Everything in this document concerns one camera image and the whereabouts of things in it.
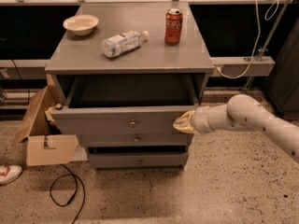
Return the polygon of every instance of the gray tabletop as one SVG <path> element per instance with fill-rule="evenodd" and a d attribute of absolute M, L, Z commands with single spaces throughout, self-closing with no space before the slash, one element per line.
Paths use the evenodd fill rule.
<path fill-rule="evenodd" d="M 165 14 L 179 7 L 183 26 L 179 44 L 164 43 Z M 188 73 L 211 74 L 213 65 L 187 2 L 111 3 L 81 5 L 77 14 L 99 19 L 96 29 L 86 36 L 67 31 L 46 66 L 53 75 L 111 73 Z M 130 30 L 148 31 L 149 41 L 141 48 L 109 59 L 102 41 Z"/>

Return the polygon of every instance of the bottle cap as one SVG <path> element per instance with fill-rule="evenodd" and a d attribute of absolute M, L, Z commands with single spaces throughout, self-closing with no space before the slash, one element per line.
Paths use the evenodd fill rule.
<path fill-rule="evenodd" d="M 148 38 L 149 38 L 149 32 L 148 31 L 143 31 L 142 33 L 141 33 L 141 39 L 143 40 L 143 41 L 147 41 L 148 40 Z"/>

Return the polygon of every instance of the floor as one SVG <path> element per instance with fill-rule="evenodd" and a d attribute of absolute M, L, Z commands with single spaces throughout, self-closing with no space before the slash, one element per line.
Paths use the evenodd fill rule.
<path fill-rule="evenodd" d="M 239 91 L 206 91 L 203 105 L 219 105 Z M 275 111 L 261 91 L 249 95 Z M 284 119 L 299 125 L 298 114 Z M 83 200 L 82 186 L 67 207 L 50 198 L 61 165 L 26 166 L 26 146 L 11 144 L 19 120 L 0 121 L 0 162 L 19 164 L 22 175 L 0 187 L 1 223 L 71 223 Z M 76 223 L 299 223 L 299 165 L 258 132 L 196 135 L 184 170 L 97 171 L 86 161 L 66 165 L 86 190 Z M 66 203 L 71 177 L 52 195 Z"/>

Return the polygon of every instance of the dresser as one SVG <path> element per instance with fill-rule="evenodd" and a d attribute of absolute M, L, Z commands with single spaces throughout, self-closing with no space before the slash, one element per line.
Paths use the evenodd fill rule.
<path fill-rule="evenodd" d="M 180 43 L 164 43 L 165 14 L 183 13 Z M 63 134 L 75 134 L 92 167 L 184 167 L 192 134 L 173 121 L 200 105 L 213 72 L 205 42 L 187 2 L 81 5 L 99 19 L 90 35 L 67 31 L 46 66 L 56 103 L 51 114 Z M 141 48 L 109 59 L 102 41 L 148 31 Z"/>

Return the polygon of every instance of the shoe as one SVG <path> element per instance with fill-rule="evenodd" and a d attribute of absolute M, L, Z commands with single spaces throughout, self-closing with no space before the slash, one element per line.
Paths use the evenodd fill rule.
<path fill-rule="evenodd" d="M 0 166 L 0 186 L 12 182 L 17 179 L 22 172 L 22 168 L 17 165 L 1 165 Z"/>

